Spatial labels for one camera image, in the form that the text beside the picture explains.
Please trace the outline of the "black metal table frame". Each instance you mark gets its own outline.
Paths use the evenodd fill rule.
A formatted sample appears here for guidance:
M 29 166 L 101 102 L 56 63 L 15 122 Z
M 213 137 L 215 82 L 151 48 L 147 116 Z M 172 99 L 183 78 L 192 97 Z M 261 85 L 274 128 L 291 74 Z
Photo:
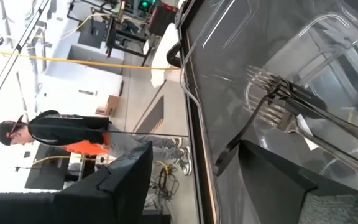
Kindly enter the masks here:
M 196 47 L 196 42 L 190 39 L 190 26 L 195 21 L 205 0 L 186 0 L 177 14 L 178 37 L 181 43 L 180 85 L 185 92 L 185 107 L 189 141 L 192 150 L 194 168 L 196 208 L 199 224 L 220 224 L 219 205 L 215 196 L 213 173 L 209 144 L 204 126 L 201 105 L 196 98 L 196 92 L 191 86 L 196 84 L 196 73 L 190 59 Z

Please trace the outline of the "trash can with white bag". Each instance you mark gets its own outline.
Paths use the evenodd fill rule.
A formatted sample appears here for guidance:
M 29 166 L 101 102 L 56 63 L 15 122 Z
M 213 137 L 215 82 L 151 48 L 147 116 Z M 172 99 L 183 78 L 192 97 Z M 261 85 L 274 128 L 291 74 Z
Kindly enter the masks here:
M 178 65 L 171 65 L 167 60 L 169 50 L 179 41 L 178 31 L 174 23 L 168 25 L 155 51 L 151 64 L 151 83 L 154 88 L 163 85 L 165 80 L 180 82 L 181 71 Z

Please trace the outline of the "black floor mat striped edge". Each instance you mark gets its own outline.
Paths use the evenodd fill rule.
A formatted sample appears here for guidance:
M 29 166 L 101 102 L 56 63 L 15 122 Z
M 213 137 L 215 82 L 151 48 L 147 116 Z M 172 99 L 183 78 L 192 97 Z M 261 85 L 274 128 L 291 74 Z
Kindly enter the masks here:
M 154 133 L 164 120 L 164 96 L 154 104 L 144 119 L 135 128 L 137 133 Z

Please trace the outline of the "red and black equipment box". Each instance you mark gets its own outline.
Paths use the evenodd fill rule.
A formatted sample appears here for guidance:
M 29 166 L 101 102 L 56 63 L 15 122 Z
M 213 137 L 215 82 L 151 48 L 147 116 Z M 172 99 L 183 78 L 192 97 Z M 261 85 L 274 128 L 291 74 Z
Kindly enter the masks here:
M 168 25 L 174 23 L 178 8 L 165 3 L 158 3 L 149 19 L 149 33 L 163 36 Z

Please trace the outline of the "black curved bracket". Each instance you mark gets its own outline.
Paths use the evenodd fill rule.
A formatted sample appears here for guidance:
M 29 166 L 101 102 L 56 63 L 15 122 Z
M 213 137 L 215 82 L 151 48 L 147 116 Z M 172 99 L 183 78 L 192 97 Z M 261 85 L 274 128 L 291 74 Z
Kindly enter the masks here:
M 175 43 L 166 54 L 169 65 L 181 68 L 181 58 L 178 56 L 181 50 L 181 42 Z

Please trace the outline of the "cardboard box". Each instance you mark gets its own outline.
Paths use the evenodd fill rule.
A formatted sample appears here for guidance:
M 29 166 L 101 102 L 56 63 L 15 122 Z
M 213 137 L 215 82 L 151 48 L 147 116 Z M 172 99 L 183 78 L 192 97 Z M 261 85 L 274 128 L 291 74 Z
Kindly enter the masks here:
M 114 117 L 119 107 L 121 98 L 119 96 L 108 95 L 99 99 L 96 114 L 101 116 Z

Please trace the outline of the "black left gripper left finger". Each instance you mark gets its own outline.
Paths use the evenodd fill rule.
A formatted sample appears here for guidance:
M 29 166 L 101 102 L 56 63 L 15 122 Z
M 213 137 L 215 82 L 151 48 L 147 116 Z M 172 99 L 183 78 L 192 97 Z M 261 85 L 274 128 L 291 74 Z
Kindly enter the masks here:
M 97 185 L 108 198 L 108 224 L 138 224 L 149 190 L 152 162 L 152 144 L 147 142 L 108 165 L 109 175 Z

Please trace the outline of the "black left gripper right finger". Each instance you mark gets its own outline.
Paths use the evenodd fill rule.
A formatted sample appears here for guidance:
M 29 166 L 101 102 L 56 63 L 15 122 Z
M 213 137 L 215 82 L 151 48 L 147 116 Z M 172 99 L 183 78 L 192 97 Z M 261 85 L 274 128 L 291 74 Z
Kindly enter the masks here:
M 300 166 L 246 140 L 239 142 L 238 158 L 261 224 L 298 224 L 306 194 L 317 188 Z

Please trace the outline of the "black table mat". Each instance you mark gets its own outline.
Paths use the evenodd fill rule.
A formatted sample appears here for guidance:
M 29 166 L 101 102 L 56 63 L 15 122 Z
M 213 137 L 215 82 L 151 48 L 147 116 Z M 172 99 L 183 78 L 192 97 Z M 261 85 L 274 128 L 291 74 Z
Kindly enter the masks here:
M 272 98 L 293 113 L 300 128 L 358 159 L 358 140 L 334 123 L 317 117 L 291 99 Z M 300 166 L 300 174 L 317 188 L 308 192 L 298 224 L 358 224 L 358 171 L 297 133 L 284 133 L 258 116 L 241 137 Z M 246 188 L 236 154 L 220 176 L 213 174 L 220 224 L 261 224 Z

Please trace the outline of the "person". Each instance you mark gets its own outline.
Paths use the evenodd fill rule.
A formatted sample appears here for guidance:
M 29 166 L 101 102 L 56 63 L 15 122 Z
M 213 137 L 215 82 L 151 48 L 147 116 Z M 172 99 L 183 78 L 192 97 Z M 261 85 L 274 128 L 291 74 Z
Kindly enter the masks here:
M 60 114 L 48 110 L 28 123 L 23 122 L 22 117 L 17 121 L 0 123 L 1 144 L 25 145 L 34 141 L 70 153 L 86 156 L 109 154 L 115 158 L 129 154 L 140 144 L 151 142 L 155 160 L 171 160 L 185 175 L 192 173 L 190 148 L 183 144 L 182 138 L 124 133 L 107 117 Z

